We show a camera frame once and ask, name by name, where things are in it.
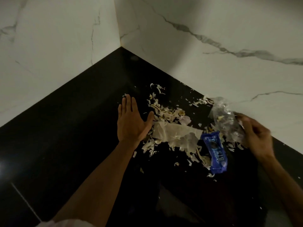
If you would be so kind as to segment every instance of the grout line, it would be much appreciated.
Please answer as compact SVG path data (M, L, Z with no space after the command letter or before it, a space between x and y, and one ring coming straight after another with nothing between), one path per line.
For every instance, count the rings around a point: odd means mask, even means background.
M11 183L12 187L17 191L17 193L21 196L21 198L25 201L25 203L27 204L27 206L30 208L30 210L34 213L34 215L36 216L36 218L38 218L38 220L40 222L42 222L42 220L40 219L40 217L36 214L36 212L34 211L34 209L31 207L31 205L27 202L27 200L23 197L23 195L20 193L20 191L17 189L17 187Z

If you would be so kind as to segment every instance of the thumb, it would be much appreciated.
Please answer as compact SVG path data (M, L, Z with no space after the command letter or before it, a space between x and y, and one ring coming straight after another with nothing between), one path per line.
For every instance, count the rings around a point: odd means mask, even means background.
M150 130L150 128L152 127L152 121L154 120L154 112L151 111L149 112L149 115L147 116L147 120L145 123L146 128L148 128Z
M248 117L242 117L241 121L242 121L246 135L248 135L248 136L254 135L255 133L252 129L252 124L250 123L250 119Z

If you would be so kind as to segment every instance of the person's left hand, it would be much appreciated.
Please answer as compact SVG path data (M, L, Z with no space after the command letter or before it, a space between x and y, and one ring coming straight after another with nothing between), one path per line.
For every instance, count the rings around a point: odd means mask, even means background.
M122 99L122 105L118 107L118 139L119 141L131 141L136 145L145 138L149 130L152 128L154 112L151 111L144 122L139 114L137 102L134 97L126 95Z

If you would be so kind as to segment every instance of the hand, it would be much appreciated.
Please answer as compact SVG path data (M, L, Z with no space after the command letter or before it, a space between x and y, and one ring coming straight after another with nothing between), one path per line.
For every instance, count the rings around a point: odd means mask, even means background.
M245 141L256 159L263 163L275 158L270 130L244 114L237 116L245 130Z
M126 95L122 99L122 105L118 107L118 139L119 141L130 141L139 145L139 142L145 138L149 130L152 128L154 113L151 111L144 122L140 117L138 106L134 97Z

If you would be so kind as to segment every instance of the forearm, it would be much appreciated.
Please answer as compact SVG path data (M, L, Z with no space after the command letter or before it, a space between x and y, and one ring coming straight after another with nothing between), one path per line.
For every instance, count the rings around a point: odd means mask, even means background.
M54 221L80 219L96 227L105 226L136 146L135 142L119 142L113 152L81 184L54 217Z
M275 185L293 226L303 226L303 190L274 157L261 163Z

